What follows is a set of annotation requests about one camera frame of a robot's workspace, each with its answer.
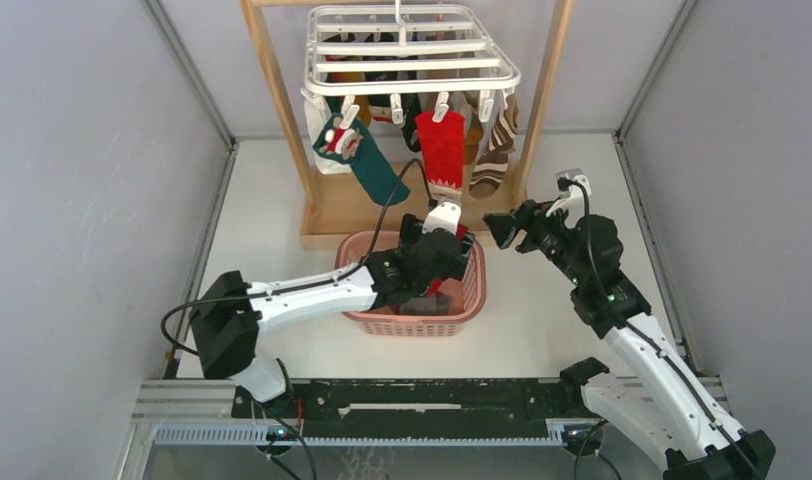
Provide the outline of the white plastic clip hanger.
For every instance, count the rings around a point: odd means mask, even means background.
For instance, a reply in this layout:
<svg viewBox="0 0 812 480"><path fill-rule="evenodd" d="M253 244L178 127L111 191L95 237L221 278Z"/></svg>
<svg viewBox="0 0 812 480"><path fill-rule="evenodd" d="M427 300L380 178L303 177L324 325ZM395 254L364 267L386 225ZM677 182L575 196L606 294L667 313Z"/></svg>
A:
<svg viewBox="0 0 812 480"><path fill-rule="evenodd" d="M520 69L477 15L451 4L330 5L308 16L304 87L315 95L384 95L474 92L481 121L497 93L509 95Z"/></svg>

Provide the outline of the grey sock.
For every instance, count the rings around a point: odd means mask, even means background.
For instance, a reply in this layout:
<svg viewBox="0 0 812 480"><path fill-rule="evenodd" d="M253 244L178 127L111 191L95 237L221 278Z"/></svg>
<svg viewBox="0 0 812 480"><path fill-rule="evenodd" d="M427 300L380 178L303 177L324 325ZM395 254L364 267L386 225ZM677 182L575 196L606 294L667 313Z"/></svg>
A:
<svg viewBox="0 0 812 480"><path fill-rule="evenodd" d="M402 304L398 312L404 316L447 316L453 306L453 298L440 292L432 296L416 297Z"/></svg>

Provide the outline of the pink plastic laundry basket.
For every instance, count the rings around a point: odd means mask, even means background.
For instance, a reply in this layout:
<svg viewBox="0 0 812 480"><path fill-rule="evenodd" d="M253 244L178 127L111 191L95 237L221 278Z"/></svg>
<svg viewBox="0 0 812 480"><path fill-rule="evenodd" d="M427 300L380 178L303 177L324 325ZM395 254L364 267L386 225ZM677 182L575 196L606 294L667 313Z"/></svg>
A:
<svg viewBox="0 0 812 480"><path fill-rule="evenodd" d="M447 316L404 316L399 307L408 300L428 296L430 282L418 282L397 266L399 233L383 231L374 234L363 231L342 241L337 250L336 265L347 266L358 262L372 248L366 265L373 273L383 275L383 287L392 291L368 311L347 312L346 317L361 326L368 334L400 337L445 337L457 334L465 323L480 313L486 300L487 280L484 252L475 240L465 275L461 281L447 280L438 292L453 298Z"/></svg>

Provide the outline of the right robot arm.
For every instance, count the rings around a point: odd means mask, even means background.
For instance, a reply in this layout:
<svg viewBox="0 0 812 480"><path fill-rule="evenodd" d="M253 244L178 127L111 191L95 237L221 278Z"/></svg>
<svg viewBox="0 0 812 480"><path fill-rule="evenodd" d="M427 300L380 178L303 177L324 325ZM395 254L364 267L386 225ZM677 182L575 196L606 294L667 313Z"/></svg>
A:
<svg viewBox="0 0 812 480"><path fill-rule="evenodd" d="M762 430L749 432L703 386L665 337L643 294L623 273L615 222L586 212L569 227L556 202L525 201L483 217L499 248L525 235L516 251L537 251L574 286L574 310L632 370L643 395L626 392L595 358L564 369L566 412L592 412L617 428L665 479L764 479L776 447Z"/></svg>

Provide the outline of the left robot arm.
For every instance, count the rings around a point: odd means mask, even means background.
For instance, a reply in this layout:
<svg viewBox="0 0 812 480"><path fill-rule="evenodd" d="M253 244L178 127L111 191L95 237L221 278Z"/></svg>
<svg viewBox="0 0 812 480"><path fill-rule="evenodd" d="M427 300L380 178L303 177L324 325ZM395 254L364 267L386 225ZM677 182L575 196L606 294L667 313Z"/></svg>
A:
<svg viewBox="0 0 812 480"><path fill-rule="evenodd" d="M463 278L475 240L462 225L427 229L408 214L398 244L358 262L283 283L220 275L191 307L190 327L203 376L231 380L272 417L287 414L295 394L281 360L260 355L258 338L326 314L398 308L428 296L434 284Z"/></svg>

